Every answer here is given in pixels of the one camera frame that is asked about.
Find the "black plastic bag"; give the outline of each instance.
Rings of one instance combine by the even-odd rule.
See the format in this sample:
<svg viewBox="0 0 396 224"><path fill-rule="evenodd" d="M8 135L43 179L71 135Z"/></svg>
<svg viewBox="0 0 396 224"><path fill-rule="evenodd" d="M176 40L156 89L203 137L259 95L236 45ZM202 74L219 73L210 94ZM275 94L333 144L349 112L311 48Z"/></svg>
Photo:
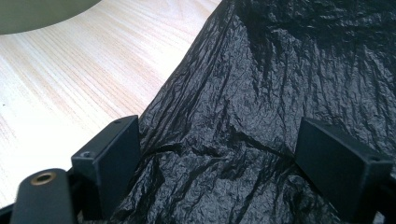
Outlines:
<svg viewBox="0 0 396 224"><path fill-rule="evenodd" d="M300 120L395 158L395 31L390 0L223 0L141 117L112 220L342 222L293 161Z"/></svg>

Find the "crinkled black plastic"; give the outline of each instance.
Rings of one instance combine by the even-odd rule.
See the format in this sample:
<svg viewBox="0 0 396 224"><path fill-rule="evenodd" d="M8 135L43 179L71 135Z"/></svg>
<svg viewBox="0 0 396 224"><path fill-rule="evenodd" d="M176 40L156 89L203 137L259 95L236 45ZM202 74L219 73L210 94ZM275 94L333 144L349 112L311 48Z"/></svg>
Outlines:
<svg viewBox="0 0 396 224"><path fill-rule="evenodd" d="M395 6L223 0L141 117L112 221L340 223L293 161L300 120L395 158Z"/></svg>

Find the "wood grain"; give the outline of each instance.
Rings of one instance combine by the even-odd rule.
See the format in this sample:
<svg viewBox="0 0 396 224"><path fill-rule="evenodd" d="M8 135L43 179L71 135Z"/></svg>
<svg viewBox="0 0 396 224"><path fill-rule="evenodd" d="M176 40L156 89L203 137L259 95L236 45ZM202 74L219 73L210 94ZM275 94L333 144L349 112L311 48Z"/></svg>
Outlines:
<svg viewBox="0 0 396 224"><path fill-rule="evenodd" d="M111 120L141 113L220 0L103 0L39 30L0 35L0 207Z"/></svg>

